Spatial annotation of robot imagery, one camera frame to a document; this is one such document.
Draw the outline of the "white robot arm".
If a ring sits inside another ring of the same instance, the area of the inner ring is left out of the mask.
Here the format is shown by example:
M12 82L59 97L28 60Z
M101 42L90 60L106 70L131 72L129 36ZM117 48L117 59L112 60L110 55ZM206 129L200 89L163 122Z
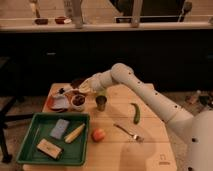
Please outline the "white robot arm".
M92 75L79 88L83 93L100 92L118 84L131 89L187 144L184 171L213 171L213 110L192 115L160 92L149 88L135 76L131 67L123 63L116 63L109 70Z

